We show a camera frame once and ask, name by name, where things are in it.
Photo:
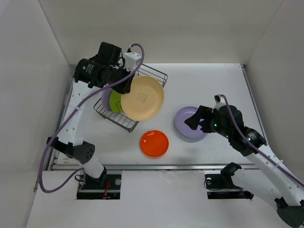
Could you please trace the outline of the yellow plate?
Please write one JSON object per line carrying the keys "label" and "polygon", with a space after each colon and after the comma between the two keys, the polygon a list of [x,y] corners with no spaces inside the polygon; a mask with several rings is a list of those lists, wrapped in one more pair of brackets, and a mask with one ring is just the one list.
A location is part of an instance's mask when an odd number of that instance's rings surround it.
{"label": "yellow plate", "polygon": [[124,113],[135,121],[153,118],[161,110],[163,102],[163,87],[151,76],[136,77],[132,80],[130,93],[121,95]]}

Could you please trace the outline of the orange plate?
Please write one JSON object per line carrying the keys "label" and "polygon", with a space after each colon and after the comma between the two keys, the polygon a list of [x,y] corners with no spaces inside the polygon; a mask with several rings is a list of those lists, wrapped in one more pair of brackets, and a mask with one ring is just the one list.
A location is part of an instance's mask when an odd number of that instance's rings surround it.
{"label": "orange plate", "polygon": [[151,130],[144,133],[140,139],[142,153],[150,158],[163,156],[169,148],[169,139],[165,133]]}

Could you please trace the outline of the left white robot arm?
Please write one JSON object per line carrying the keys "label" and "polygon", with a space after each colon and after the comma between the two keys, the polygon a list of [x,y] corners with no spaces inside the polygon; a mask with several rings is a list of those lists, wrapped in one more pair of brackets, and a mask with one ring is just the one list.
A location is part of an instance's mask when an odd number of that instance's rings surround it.
{"label": "left white robot arm", "polygon": [[112,88],[120,94],[131,90],[131,81],[144,60],[130,48],[123,52],[120,47],[102,42],[98,53],[81,59],[73,76],[72,93],[61,126],[47,140],[45,151],[53,148],[78,161],[84,179],[95,188],[106,184],[106,168],[95,156],[95,146],[84,140],[84,129],[93,109],[92,97]]}

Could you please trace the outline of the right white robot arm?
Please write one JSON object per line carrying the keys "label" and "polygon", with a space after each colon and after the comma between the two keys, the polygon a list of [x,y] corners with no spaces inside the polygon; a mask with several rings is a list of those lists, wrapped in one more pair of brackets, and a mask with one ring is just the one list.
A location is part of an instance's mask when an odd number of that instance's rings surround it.
{"label": "right white robot arm", "polygon": [[184,122],[192,130],[200,126],[204,133],[222,135],[264,175],[255,178],[241,165],[231,162],[220,171],[221,189],[243,188],[272,206],[290,227],[303,225],[304,184],[276,157],[259,132],[244,125],[242,113],[235,106],[222,102],[213,108],[200,106]]}

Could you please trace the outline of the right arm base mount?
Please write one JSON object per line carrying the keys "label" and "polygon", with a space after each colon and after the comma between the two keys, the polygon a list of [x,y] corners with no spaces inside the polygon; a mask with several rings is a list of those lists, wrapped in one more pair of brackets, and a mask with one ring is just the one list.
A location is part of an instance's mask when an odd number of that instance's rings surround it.
{"label": "right arm base mount", "polygon": [[250,200],[254,197],[251,192],[226,181],[219,173],[205,174],[204,187],[209,200]]}

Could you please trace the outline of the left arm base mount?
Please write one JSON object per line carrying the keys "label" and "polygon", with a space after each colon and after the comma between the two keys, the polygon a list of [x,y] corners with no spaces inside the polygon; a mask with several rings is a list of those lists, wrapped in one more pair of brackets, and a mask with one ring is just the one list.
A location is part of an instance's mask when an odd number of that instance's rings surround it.
{"label": "left arm base mount", "polygon": [[119,200],[121,193],[122,173],[109,173],[103,186],[90,180],[84,175],[77,174],[75,180],[78,182],[76,198],[79,200]]}

